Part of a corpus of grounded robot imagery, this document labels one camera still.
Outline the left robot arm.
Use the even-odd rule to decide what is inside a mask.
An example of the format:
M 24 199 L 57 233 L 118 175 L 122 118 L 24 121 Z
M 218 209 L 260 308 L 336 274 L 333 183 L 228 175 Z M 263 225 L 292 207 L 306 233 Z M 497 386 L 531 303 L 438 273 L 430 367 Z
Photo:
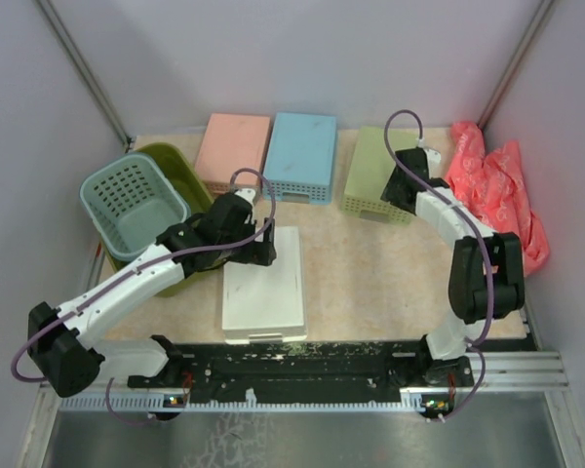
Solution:
M 170 387 L 183 375 L 180 352 L 164 336 L 107 341 L 109 329 L 150 297 L 228 261 L 269 266 L 277 254 L 274 218 L 258 225 L 253 192 L 219 196 L 204 213 L 168 227 L 135 260 L 65 303 L 28 315 L 28 354 L 56 393 L 67 398 L 109 378 Z

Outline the teal perforated basket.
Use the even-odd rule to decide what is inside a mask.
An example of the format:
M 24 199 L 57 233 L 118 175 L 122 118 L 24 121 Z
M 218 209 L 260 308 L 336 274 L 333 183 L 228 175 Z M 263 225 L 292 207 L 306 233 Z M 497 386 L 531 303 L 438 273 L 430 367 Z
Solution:
M 89 175 L 81 203 L 111 255 L 131 262 L 191 209 L 154 160 L 133 152 Z

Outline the white perforated tray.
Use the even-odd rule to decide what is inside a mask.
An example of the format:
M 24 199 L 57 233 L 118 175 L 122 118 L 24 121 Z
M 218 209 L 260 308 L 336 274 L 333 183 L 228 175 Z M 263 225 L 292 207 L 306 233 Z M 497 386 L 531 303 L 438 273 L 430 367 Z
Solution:
M 275 229 L 272 265 L 223 268 L 222 331 L 228 344 L 294 342 L 307 337 L 299 228 Z

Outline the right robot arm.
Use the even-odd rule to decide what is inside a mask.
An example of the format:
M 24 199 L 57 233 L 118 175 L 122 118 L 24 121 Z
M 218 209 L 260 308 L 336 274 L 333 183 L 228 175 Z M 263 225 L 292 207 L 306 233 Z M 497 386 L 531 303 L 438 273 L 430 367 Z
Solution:
M 449 312 L 423 336 L 417 377 L 430 386 L 450 374 L 450 363 L 488 337 L 492 322 L 523 307 L 522 245 L 513 232 L 498 232 L 478 220 L 429 163 L 438 152 L 416 146 L 392 151 L 395 169 L 381 199 L 435 228 L 452 248 L 448 277 Z

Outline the light green perforated tray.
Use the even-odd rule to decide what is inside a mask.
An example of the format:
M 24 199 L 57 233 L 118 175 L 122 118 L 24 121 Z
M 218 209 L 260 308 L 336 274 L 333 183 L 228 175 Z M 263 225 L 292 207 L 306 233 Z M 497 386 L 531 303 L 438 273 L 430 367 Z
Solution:
M 383 128 L 365 126 L 350 161 L 340 207 L 344 213 L 391 224 L 409 224 L 412 215 L 381 200 L 396 165 L 384 144 Z

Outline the pink perforated tray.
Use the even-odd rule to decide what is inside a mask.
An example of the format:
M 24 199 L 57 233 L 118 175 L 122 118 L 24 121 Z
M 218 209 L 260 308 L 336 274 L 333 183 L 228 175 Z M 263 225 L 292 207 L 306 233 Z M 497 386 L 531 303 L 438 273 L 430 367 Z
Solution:
M 229 190 L 230 178 L 238 169 L 262 170 L 270 134 L 268 116 L 210 116 L 194 168 L 213 196 Z

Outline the blue perforated tray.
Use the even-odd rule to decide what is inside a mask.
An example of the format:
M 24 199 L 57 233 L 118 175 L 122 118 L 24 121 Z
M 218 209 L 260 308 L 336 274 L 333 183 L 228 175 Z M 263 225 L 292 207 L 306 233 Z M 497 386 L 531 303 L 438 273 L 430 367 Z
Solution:
M 263 168 L 270 185 L 263 188 L 263 197 L 282 201 L 294 195 L 305 197 L 311 205 L 329 204 L 336 143 L 335 117 L 277 113 Z

